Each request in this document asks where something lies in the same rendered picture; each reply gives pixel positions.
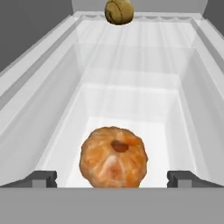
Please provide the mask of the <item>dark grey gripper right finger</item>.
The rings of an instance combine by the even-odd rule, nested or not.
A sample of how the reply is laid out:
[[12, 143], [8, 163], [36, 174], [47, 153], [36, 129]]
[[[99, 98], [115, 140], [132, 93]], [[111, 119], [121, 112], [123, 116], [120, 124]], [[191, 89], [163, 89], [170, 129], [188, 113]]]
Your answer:
[[218, 187], [218, 184], [198, 178], [190, 171], [168, 171], [167, 187], [190, 188], [190, 187]]

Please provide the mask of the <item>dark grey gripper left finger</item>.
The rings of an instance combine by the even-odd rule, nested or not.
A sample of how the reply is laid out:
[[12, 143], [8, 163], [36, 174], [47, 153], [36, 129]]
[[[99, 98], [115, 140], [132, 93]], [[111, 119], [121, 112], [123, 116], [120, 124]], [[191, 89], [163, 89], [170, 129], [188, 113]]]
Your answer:
[[26, 178], [6, 184], [5, 187], [13, 188], [54, 188], [56, 183], [56, 171], [34, 171]]

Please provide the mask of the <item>orange peach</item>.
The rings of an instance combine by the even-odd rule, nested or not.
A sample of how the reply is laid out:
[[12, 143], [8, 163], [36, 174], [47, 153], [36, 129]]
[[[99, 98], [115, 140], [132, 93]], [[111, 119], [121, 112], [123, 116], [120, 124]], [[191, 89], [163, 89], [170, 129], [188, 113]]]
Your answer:
[[147, 173], [144, 142], [115, 126], [92, 131], [81, 146], [80, 173], [92, 187], [137, 188]]

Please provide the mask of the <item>white fridge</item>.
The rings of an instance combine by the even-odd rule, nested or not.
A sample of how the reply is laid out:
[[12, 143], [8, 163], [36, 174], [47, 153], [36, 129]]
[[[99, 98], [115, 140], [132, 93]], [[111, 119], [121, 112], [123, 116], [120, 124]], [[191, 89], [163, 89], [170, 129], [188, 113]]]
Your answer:
[[68, 17], [0, 73], [0, 185], [54, 170], [86, 186], [81, 145], [104, 126], [143, 139], [145, 187], [170, 170], [224, 185], [224, 37], [193, 15]]

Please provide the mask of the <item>brown round fruit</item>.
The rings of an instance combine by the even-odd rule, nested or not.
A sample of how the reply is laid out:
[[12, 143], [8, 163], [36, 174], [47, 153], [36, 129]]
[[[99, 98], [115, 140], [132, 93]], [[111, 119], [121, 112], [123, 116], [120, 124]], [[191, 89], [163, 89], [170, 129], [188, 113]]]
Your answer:
[[134, 17], [134, 6], [130, 0], [108, 0], [104, 14], [107, 21], [113, 25], [126, 25]]

